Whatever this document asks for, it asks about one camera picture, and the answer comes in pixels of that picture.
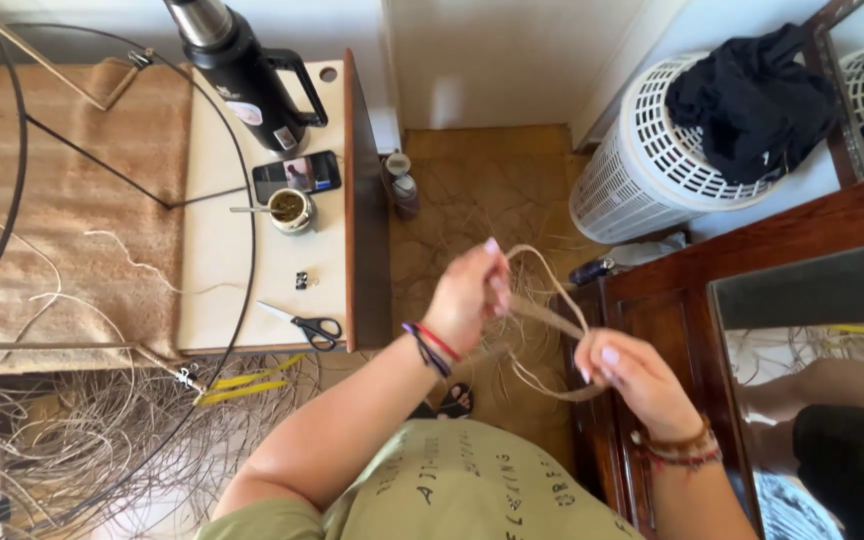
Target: smartphone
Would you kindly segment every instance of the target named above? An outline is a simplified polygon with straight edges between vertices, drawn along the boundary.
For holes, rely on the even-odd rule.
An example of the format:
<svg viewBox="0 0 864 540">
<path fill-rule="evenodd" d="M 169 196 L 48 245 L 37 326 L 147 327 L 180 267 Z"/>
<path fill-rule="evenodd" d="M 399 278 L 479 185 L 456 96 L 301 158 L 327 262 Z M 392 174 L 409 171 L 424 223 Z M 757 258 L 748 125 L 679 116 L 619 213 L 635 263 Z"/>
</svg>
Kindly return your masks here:
<svg viewBox="0 0 864 540">
<path fill-rule="evenodd" d="M 272 194 L 283 188 L 308 194 L 342 188 L 339 163 L 331 150 L 259 165 L 252 169 L 252 182 L 260 205 L 267 205 Z"/>
</svg>

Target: brown floor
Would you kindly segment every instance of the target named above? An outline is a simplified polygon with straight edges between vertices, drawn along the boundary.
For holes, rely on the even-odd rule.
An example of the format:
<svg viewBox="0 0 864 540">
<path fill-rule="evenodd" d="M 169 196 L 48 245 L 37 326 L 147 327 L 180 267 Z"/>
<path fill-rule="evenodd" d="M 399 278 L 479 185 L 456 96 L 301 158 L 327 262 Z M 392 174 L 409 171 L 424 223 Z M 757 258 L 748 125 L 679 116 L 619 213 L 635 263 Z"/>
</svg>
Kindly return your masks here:
<svg viewBox="0 0 864 540">
<path fill-rule="evenodd" d="M 564 126 L 498 129 L 418 130 L 407 135 L 405 153 L 421 195 L 417 218 L 390 223 L 392 314 L 398 328 L 420 319 L 449 262 L 475 244 L 495 237 L 504 248 L 527 243 L 542 251 L 564 281 L 570 269 L 602 255 L 607 247 L 587 240 L 569 215 L 571 185 L 589 157 L 570 153 Z M 514 261 L 521 276 L 519 294 L 544 302 L 550 294 L 540 264 Z M 564 389 L 564 366 L 557 332 L 526 322 L 522 331 L 506 321 L 490 329 L 486 345 L 510 348 L 546 387 Z M 472 386 L 472 418 L 522 436 L 546 449 L 572 471 L 569 404 L 548 398 L 527 386 L 498 350 L 478 362 L 465 362 L 450 379 Z M 359 354 L 332 353 L 322 365 L 328 388 L 364 362 Z M 438 404 L 444 384 L 429 396 Z"/>
</svg>

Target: laundry basket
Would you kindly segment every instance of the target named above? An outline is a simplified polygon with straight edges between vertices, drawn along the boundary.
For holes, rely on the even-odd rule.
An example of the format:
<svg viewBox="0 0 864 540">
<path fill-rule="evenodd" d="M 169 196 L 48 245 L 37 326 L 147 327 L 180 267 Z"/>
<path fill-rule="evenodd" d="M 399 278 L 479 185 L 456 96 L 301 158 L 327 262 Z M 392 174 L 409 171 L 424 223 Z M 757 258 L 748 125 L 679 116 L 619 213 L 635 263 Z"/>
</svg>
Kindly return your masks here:
<svg viewBox="0 0 864 540">
<path fill-rule="evenodd" d="M 569 197 L 572 221 L 586 237 L 615 244 L 748 207 L 772 189 L 774 175 L 755 184 L 726 184 L 702 151 L 702 129 L 678 128 L 669 118 L 669 85 L 707 55 L 671 57 L 630 84 L 618 119 Z"/>
<path fill-rule="evenodd" d="M 842 78 L 846 82 L 846 96 L 851 101 L 858 127 L 864 126 L 864 50 L 845 55 L 839 60 Z M 859 145 L 864 163 L 864 141 Z"/>
</svg>

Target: scissors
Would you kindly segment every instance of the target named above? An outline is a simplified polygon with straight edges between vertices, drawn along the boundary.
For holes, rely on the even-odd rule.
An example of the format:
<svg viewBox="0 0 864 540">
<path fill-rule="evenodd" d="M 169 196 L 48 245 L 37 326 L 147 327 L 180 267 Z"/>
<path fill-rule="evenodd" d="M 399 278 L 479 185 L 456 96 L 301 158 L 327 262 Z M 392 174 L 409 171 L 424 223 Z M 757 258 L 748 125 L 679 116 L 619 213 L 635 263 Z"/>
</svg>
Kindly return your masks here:
<svg viewBox="0 0 864 540">
<path fill-rule="evenodd" d="M 277 315 L 278 317 L 296 325 L 298 329 L 305 334 L 305 339 L 308 340 L 309 345 L 311 345 L 316 351 L 327 353 L 332 349 L 335 349 L 335 346 L 337 345 L 336 339 L 342 338 L 342 326 L 339 325 L 339 321 L 336 321 L 335 319 L 330 319 L 329 317 L 304 319 L 291 313 L 286 313 L 277 307 L 272 307 L 264 301 L 256 300 L 255 302 L 266 312 L 271 313 L 272 315 Z M 335 331 L 332 332 L 327 330 L 326 327 L 323 326 L 323 323 L 335 325 Z"/>
</svg>

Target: wooden cabinet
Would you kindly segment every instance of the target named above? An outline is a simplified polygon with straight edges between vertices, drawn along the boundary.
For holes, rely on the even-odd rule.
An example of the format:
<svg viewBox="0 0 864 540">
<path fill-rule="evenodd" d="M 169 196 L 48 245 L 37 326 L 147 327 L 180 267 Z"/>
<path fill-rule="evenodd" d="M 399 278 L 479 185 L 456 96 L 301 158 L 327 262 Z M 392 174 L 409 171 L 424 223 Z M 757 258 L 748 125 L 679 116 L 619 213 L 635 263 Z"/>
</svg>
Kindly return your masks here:
<svg viewBox="0 0 864 540">
<path fill-rule="evenodd" d="M 762 535 L 751 467 L 742 442 L 728 359 L 711 292 L 715 280 L 864 247 L 864 183 L 717 236 L 628 272 L 606 276 L 574 295 L 592 326 L 652 343 L 723 448 L 739 502 Z M 559 312 L 568 308 L 559 302 Z M 570 387 L 582 385 L 562 338 Z M 615 391 L 573 404 L 579 481 L 647 538 L 658 538 L 647 460 L 630 433 L 638 421 Z"/>
</svg>

